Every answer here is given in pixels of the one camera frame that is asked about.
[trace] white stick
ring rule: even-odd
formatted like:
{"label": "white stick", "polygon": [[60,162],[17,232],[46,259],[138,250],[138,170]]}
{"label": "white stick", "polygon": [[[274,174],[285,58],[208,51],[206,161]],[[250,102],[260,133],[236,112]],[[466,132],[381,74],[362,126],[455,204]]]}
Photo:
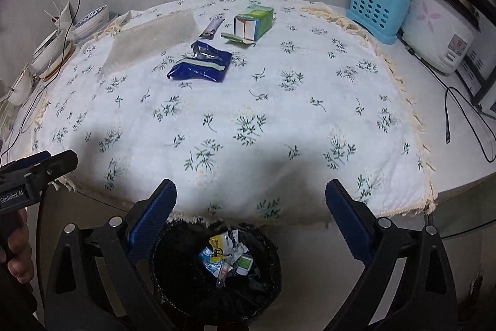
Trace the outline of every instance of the white stick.
{"label": "white stick", "polygon": [[52,16],[50,13],[48,13],[45,9],[43,9],[43,12],[45,12],[47,15],[49,15],[53,20],[57,20],[56,17]]}

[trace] trash can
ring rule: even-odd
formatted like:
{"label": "trash can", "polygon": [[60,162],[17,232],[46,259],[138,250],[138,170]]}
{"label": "trash can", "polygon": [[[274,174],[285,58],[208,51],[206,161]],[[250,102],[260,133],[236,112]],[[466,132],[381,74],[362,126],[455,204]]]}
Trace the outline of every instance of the trash can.
{"label": "trash can", "polygon": [[204,324],[250,322],[281,291],[281,264],[274,244],[254,226],[231,228],[238,229],[254,266],[248,276],[228,277],[220,290],[217,278],[202,265],[198,254],[212,236],[228,230],[225,223],[168,222],[150,255],[151,278],[163,299]]}

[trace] utensil holder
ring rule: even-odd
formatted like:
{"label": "utensil holder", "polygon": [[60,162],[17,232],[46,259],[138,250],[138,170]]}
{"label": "utensil holder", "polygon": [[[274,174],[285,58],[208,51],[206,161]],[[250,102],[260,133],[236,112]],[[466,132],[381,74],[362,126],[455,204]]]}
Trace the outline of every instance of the utensil holder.
{"label": "utensil holder", "polygon": [[381,43],[394,44],[409,7],[409,0],[351,0],[346,17],[362,25]]}

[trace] metal screw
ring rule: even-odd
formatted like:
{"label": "metal screw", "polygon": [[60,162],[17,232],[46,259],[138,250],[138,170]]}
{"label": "metal screw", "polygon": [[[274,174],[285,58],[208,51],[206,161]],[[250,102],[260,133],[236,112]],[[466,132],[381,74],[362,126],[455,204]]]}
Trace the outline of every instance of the metal screw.
{"label": "metal screw", "polygon": [[428,225],[426,226],[426,232],[433,236],[437,233],[437,229],[434,226]]}
{"label": "metal screw", "polygon": [[75,228],[76,228],[76,225],[74,223],[69,223],[68,225],[66,225],[64,227],[64,232],[66,234],[70,234],[74,231]]}
{"label": "metal screw", "polygon": [[378,221],[380,227],[388,229],[391,227],[392,223],[388,218],[380,218]]}
{"label": "metal screw", "polygon": [[112,227],[117,227],[122,223],[122,218],[120,216],[114,216],[108,221],[108,224]]}

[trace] tablecloth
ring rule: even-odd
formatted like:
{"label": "tablecloth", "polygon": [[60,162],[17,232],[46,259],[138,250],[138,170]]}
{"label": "tablecloth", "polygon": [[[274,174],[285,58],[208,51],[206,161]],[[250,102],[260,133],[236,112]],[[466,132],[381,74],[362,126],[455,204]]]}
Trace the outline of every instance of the tablecloth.
{"label": "tablecloth", "polygon": [[[274,7],[269,32],[249,47],[221,38],[250,3]],[[130,202],[169,178],[175,215],[188,220],[326,222],[333,178],[376,215],[432,205],[425,150],[388,63],[366,36],[302,10],[308,6],[179,0],[131,11],[120,31],[191,10],[196,36],[225,18],[207,41],[233,54],[224,82],[167,79],[196,37],[104,78],[120,33],[101,35],[59,75],[32,151],[74,150],[79,166],[68,178],[76,187]]]}

